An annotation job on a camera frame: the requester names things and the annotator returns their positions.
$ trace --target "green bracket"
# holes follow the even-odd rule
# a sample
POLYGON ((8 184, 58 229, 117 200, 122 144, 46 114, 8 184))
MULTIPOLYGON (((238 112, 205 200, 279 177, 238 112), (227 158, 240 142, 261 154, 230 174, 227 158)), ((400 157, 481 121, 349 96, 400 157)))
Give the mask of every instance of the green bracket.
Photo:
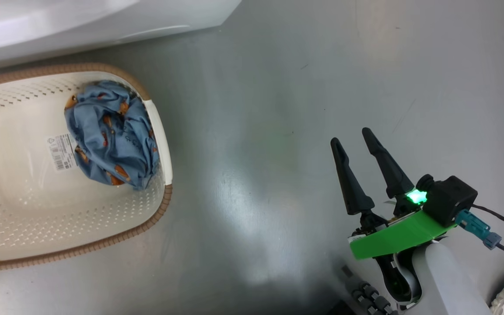
POLYGON ((456 224, 443 227, 425 212, 418 211, 384 230, 352 241, 350 247, 356 259, 369 259, 411 249, 443 235, 454 227, 456 224))

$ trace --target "gray floor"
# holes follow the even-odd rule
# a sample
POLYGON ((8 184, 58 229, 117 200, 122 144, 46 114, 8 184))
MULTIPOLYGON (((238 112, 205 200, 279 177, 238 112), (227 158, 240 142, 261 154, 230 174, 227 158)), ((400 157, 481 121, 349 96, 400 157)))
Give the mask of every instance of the gray floor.
MULTIPOLYGON (((48 62, 100 61, 156 102, 174 164, 164 218, 124 243, 0 272, 1 314, 323 314, 357 262, 329 147, 390 217, 361 128, 416 181, 456 174, 504 214, 504 2, 244 0, 219 28, 48 62)), ((504 224, 479 213, 504 237, 504 224)), ((504 253, 444 243, 490 300, 504 253)))

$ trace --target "blue fabric with orange print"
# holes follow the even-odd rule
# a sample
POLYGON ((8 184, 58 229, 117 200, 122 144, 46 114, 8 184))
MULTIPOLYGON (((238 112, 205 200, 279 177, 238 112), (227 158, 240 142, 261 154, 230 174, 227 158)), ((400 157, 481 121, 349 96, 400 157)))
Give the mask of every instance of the blue fabric with orange print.
POLYGON ((75 159, 89 178, 109 185, 147 187, 158 148, 144 104, 111 81, 87 86, 66 104, 67 128, 77 141, 75 159))

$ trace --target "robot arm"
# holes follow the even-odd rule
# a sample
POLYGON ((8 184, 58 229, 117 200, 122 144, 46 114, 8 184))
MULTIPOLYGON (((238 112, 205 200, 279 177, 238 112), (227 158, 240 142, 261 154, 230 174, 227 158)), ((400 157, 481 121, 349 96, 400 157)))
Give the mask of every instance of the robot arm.
MULTIPOLYGON (((372 212, 375 204, 362 190, 349 166, 349 158, 337 138, 332 153, 349 215, 360 214, 360 227, 349 238, 356 259, 375 259, 382 271, 386 289, 398 309, 407 313, 450 315, 490 314, 468 276, 446 247, 438 243, 456 226, 480 238, 489 249, 499 247, 501 237, 469 211, 476 207, 498 218, 504 217, 473 205, 478 192, 457 177, 434 181, 425 175, 414 189, 413 183, 369 128, 362 131, 369 152, 376 158, 389 198, 396 199, 394 217, 386 220, 372 212)), ((350 293, 362 291, 358 287, 350 293)), ((367 305, 371 297, 362 297, 367 305)), ((390 314, 390 310, 366 308, 390 314)))

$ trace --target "cable connector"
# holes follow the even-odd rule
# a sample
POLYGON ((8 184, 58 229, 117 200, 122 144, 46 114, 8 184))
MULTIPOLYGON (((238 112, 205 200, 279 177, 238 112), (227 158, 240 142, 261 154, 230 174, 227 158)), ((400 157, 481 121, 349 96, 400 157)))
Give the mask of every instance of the cable connector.
POLYGON ((468 210, 460 211, 455 222, 458 226, 482 240, 488 249, 494 249, 501 241, 501 237, 497 233, 490 231, 491 227, 489 225, 468 210))

